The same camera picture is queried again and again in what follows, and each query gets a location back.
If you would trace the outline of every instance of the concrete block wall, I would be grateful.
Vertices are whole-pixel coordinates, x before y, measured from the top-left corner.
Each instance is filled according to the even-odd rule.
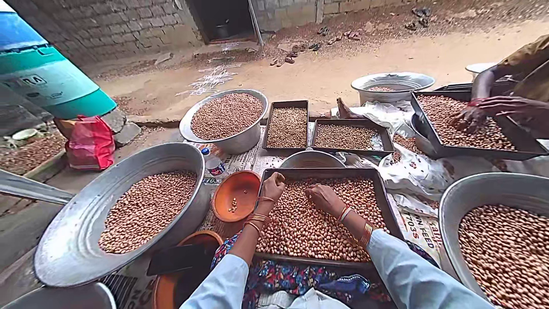
[[[279,30],[316,21],[316,0],[252,0],[261,30]]]
[[[76,64],[201,45],[184,0],[7,0]]]
[[[407,4],[409,0],[324,0],[324,16]]]

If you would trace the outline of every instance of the teal water tank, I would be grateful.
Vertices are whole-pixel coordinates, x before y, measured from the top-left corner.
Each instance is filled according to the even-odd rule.
[[[60,119],[110,112],[116,103],[0,0],[0,85]]]

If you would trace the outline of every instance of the orange plastic bowl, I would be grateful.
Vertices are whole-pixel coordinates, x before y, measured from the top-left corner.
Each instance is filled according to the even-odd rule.
[[[196,244],[221,246],[223,240],[216,232],[205,230],[189,235],[177,245]],[[174,293],[180,277],[181,273],[165,274],[157,277],[154,285],[153,309],[177,309]]]
[[[254,211],[260,184],[261,178],[251,170],[241,170],[225,178],[214,193],[212,210],[215,216],[223,222],[246,218]],[[234,198],[237,199],[237,210],[230,212]]]

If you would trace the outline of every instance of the bangle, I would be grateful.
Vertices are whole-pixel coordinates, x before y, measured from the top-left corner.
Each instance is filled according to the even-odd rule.
[[[347,211],[347,209],[349,209],[351,206],[348,206],[348,205],[345,205],[345,208],[343,208],[343,211],[341,212],[341,214],[339,215],[338,217],[338,221],[341,222],[341,218],[343,217],[343,214]]]
[[[373,231],[374,228],[372,228],[372,226],[366,222],[366,224],[364,225],[364,234],[362,234],[362,237],[360,238],[360,242],[364,245],[364,248],[368,246]]]
[[[270,197],[266,197],[266,196],[260,196],[257,198],[257,201],[261,202],[261,201],[271,201],[273,203],[276,203],[275,200],[273,200],[272,198]]]
[[[257,227],[257,225],[253,224],[252,222],[248,222],[247,224],[250,224],[252,227],[254,227],[257,230],[257,233],[261,235],[261,230]]]
[[[340,220],[341,223],[343,223],[343,220],[345,220],[345,217],[347,217],[347,215],[348,215],[351,211],[352,211],[352,208],[349,207],[349,208],[347,208],[347,209],[343,212],[343,214],[341,215],[341,220]]]
[[[246,222],[250,222],[252,220],[261,221],[265,224],[269,224],[272,222],[272,219],[270,217],[267,217],[266,215],[259,214],[259,213],[252,213],[251,215],[249,215],[248,218],[246,219]]]

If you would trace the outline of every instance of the doorway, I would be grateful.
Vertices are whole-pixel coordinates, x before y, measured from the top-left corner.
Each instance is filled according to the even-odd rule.
[[[187,0],[205,43],[255,39],[248,0]]]

